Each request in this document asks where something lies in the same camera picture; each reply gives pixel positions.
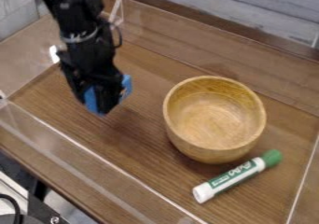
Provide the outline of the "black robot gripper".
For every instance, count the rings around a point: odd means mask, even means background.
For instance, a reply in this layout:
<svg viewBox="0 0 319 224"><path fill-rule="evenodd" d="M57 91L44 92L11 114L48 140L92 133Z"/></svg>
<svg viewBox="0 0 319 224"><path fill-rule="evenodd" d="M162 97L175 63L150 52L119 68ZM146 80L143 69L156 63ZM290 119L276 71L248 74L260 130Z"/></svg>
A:
<svg viewBox="0 0 319 224"><path fill-rule="evenodd" d="M84 14L57 15L60 38L65 43L65 49L57 51L61 62L61 70L71 91L84 103L84 92L93 79L97 112L107 114L120 102L123 77L113 77L122 71L113 63L116 48L109 21L101 16L85 16Z"/></svg>

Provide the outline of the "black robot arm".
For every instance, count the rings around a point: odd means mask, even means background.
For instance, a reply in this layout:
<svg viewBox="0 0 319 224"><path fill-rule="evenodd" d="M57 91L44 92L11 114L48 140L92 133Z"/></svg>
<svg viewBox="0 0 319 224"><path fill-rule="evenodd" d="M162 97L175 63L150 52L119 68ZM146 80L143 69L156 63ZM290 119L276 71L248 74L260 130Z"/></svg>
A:
<svg viewBox="0 0 319 224"><path fill-rule="evenodd" d="M85 108L104 115L131 92L131 76L113 63L122 31L103 17L103 0L44 2L65 44L56 55L68 86Z"/></svg>

